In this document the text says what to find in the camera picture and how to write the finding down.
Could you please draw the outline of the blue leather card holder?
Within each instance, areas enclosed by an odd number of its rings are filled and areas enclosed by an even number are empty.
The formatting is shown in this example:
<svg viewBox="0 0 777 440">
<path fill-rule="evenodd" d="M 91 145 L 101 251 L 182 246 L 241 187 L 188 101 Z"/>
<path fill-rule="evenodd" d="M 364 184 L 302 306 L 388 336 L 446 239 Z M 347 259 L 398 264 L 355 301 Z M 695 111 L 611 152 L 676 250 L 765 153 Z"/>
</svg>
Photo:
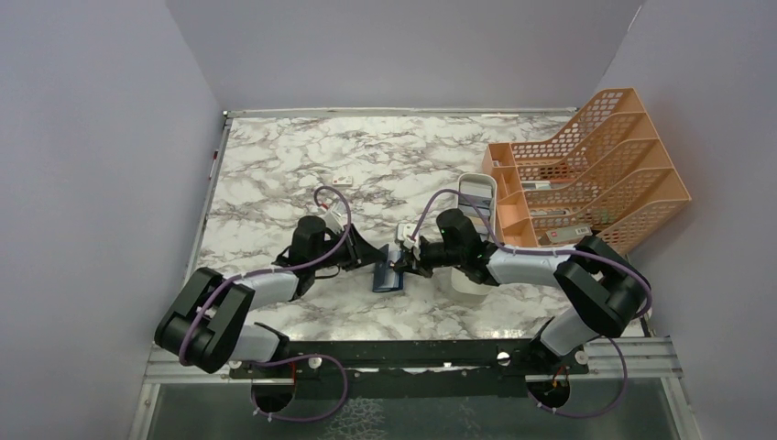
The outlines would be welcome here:
<svg viewBox="0 0 777 440">
<path fill-rule="evenodd" d="M 399 260 L 399 249 L 386 244 L 379 249 L 382 259 L 379 259 L 373 268 L 372 292 L 388 293 L 400 292 L 404 288 L 404 274 L 396 272 L 391 264 Z"/>
</svg>

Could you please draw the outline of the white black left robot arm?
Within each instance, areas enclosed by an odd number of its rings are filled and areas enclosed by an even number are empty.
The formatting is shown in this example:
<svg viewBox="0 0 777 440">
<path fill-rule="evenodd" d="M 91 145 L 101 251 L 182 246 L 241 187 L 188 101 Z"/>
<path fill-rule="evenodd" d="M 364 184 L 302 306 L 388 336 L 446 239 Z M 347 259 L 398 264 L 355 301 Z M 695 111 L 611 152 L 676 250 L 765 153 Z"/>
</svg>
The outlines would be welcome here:
<svg viewBox="0 0 777 440">
<path fill-rule="evenodd" d="M 318 271 L 350 271 L 383 263 L 388 247 L 374 247 L 354 226 L 336 226 L 316 215 L 302 217 L 269 269 L 227 278 L 198 268 L 159 322 L 154 342 L 183 366 L 214 373 L 230 361 L 253 361 L 266 376 L 287 367 L 289 339 L 265 324 L 246 324 L 255 309 L 300 299 Z"/>
</svg>

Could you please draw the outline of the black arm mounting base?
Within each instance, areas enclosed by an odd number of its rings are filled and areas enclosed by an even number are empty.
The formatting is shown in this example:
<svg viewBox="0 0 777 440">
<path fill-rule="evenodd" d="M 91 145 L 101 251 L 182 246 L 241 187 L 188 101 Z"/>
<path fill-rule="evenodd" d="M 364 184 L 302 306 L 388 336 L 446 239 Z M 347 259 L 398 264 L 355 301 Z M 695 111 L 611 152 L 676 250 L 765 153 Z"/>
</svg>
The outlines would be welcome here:
<svg viewBox="0 0 777 440">
<path fill-rule="evenodd" d="M 292 341 L 265 329 L 241 339 L 226 363 L 251 380 L 254 413 L 269 421 L 312 424 L 355 399 L 529 396 L 550 408 L 569 399 L 569 376 L 588 371 L 580 342 L 532 338 L 470 340 Z"/>
</svg>

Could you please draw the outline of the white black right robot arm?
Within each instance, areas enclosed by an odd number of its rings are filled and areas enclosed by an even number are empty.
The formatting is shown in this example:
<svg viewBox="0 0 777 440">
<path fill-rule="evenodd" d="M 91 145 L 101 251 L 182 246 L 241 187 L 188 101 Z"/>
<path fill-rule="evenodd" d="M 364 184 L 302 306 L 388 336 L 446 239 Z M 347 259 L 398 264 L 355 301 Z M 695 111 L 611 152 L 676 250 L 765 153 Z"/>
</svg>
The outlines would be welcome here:
<svg viewBox="0 0 777 440">
<path fill-rule="evenodd" d="M 456 287 L 531 284 L 564 293 L 570 308 L 530 342 L 529 361 L 542 373 L 554 371 L 591 340 L 621 336 L 651 306 L 646 278 L 597 236 L 575 245 L 515 247 L 485 239 L 459 209 L 442 212 L 436 224 L 439 241 L 421 236 L 415 225 L 398 225 L 399 255 L 389 264 L 395 272 L 429 278 L 436 269 L 450 268 L 459 275 Z"/>
</svg>

